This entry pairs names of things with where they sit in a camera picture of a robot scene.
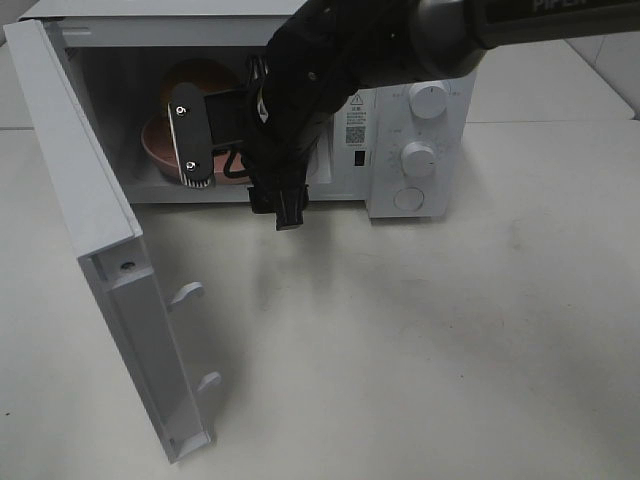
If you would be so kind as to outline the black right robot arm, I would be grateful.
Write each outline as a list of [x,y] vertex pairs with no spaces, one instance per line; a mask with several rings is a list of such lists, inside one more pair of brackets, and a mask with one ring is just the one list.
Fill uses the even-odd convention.
[[181,182],[240,160],[262,212],[308,199],[322,127],[358,90],[458,78],[491,49],[636,30],[635,1],[308,1],[247,60],[240,88],[178,84],[168,106]]

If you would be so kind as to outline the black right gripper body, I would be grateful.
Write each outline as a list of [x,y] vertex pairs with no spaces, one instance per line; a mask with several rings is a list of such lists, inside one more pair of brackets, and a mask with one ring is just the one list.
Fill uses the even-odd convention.
[[263,54],[248,60],[243,165],[252,200],[306,200],[309,157],[333,117],[331,54]]

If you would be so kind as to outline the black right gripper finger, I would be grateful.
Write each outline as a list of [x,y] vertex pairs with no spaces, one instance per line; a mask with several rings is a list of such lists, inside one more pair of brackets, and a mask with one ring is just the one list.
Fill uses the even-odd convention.
[[167,111],[181,183],[207,188],[213,181],[214,155],[204,95],[193,83],[179,83]]

